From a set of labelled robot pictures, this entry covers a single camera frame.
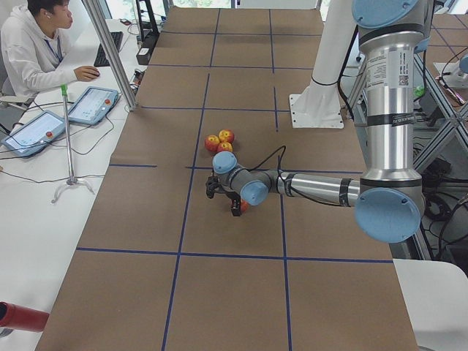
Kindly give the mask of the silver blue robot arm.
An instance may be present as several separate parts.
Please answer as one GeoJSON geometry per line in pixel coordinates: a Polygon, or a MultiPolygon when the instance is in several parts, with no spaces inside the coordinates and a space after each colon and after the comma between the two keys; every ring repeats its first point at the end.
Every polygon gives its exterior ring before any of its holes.
{"type": "Polygon", "coordinates": [[[424,211],[422,180],[413,167],[414,55],[429,43],[432,1],[332,1],[310,84],[290,96],[293,126],[331,128],[340,123],[338,83],[347,52],[358,42],[365,56],[369,164],[357,181],[279,168],[247,169],[229,151],[214,156],[206,194],[225,194],[235,215],[241,203],[259,205],[275,192],[325,205],[352,207],[368,236],[405,241],[424,211]]]}

